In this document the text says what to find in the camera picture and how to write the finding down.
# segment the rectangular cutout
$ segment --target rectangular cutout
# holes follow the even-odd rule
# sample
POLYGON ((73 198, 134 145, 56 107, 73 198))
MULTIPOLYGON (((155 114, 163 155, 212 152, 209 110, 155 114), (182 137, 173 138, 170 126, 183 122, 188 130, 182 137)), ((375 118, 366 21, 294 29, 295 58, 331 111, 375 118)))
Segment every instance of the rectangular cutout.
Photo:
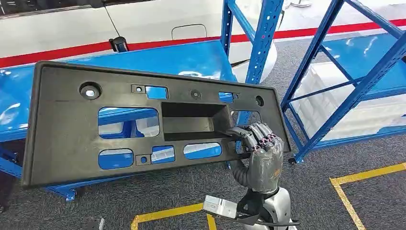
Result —
POLYGON ((227 106, 162 103, 165 141, 223 138, 231 127, 227 106))
POLYGON ((103 139, 155 137, 160 130, 158 112, 152 108, 105 107, 98 122, 103 139))
POLYGON ((220 156, 221 152, 221 146, 215 142, 190 144, 183 149, 183 154, 190 160, 220 156))
POLYGON ((248 116, 248 121, 246 124, 240 124, 240 125, 248 125, 248 124, 253 124, 255 122, 262 122, 261 116, 257 111, 238 111, 234 110, 231 111, 230 117, 231 117, 231 122, 233 125, 237 124, 238 117, 239 116, 248 116))
POLYGON ((232 92, 218 92, 218 98, 224 103, 233 103, 234 97, 232 92))
POLYGON ((99 166, 101 169, 125 168, 133 163, 134 154, 131 149, 106 149, 99 153, 99 166))
POLYGON ((173 146, 152 147, 151 162, 153 164, 167 163, 175 161, 175 150, 173 146))
POLYGON ((168 89, 166 87, 146 86, 148 99, 168 99, 168 89))

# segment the red stripe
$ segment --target red stripe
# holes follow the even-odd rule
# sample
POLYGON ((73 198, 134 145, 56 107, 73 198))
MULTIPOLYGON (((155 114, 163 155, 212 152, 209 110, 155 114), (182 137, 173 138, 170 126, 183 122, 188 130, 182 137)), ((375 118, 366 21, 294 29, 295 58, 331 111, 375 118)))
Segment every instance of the red stripe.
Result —
MULTIPOLYGON (((390 20, 396 26, 405 26, 406 19, 397 19, 397 20, 390 20)), ((362 30, 371 30, 371 29, 379 29, 380 26, 376 23, 357 23, 357 24, 348 24, 348 25, 336 25, 330 27, 328 31, 329 34, 336 34, 336 33, 344 33, 344 32, 354 32, 354 31, 362 31, 362 30)), ((289 38, 289 37, 303 37, 303 36, 313 36, 315 35, 317 28, 308 28, 308 29, 298 29, 298 30, 287 30, 287 31, 276 31, 274 34, 274 39, 280 38, 289 38)), ((154 47, 162 47, 162 46, 172 46, 172 45, 180 45, 185 43, 191 42, 201 42, 201 41, 209 41, 209 40, 216 40, 219 37, 200 37, 200 38, 190 38, 190 39, 181 39, 181 40, 168 40, 168 41, 156 41, 156 42, 142 42, 142 43, 132 43, 128 44, 128 48, 130 50, 139 50, 139 49, 147 49, 147 48, 154 48, 154 47)), ((248 42, 248 38, 245 34, 238 34, 231 36, 231 42, 248 42)), ((0 68, 7 67, 7 66, 16 66, 22 64, 28 64, 37 62, 39 60, 53 60, 58 58, 66 58, 76 55, 94 53, 104 50, 111 49, 109 42, 101 42, 101 43, 94 43, 89 45, 83 46, 73 46, 63 49, 54 49, 49 51, 43 51, 38 53, 31 53, 31 54, 23 54, 23 55, 16 55, 11 57, 3 57, 0 58, 0 68)))

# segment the robotic arm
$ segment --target robotic arm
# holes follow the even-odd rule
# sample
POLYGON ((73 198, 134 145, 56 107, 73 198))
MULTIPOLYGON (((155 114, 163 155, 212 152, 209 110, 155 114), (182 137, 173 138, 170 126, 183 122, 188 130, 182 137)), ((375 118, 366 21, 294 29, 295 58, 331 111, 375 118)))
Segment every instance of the robotic arm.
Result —
POLYGON ((283 141, 265 123, 235 126, 226 133, 240 140, 250 153, 249 166, 241 160, 231 161, 235 180, 248 188, 238 204, 206 196, 203 210, 217 217, 245 224, 246 230, 286 230, 300 222, 290 219, 290 197, 278 186, 283 161, 283 141))

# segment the black caster wheel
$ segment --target black caster wheel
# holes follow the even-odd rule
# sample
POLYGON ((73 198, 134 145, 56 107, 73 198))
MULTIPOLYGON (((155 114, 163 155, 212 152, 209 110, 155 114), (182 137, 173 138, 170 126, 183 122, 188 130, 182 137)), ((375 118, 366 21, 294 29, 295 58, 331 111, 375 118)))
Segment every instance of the black caster wheel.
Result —
POLYGON ((291 165, 296 164, 296 160, 295 160, 294 158, 289 158, 289 159, 288 159, 288 162, 289 162, 291 165))

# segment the black cable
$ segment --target black cable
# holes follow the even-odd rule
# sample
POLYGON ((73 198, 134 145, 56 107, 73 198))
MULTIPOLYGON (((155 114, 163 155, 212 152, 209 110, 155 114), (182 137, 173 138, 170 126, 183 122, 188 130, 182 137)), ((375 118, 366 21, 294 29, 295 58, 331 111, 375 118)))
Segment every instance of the black cable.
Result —
POLYGON ((289 222, 287 224, 267 223, 267 222, 257 221, 256 224, 269 226, 269 227, 288 227, 288 226, 298 226, 298 225, 300 225, 300 221, 298 221, 298 220, 292 220, 292 221, 293 222, 289 222))

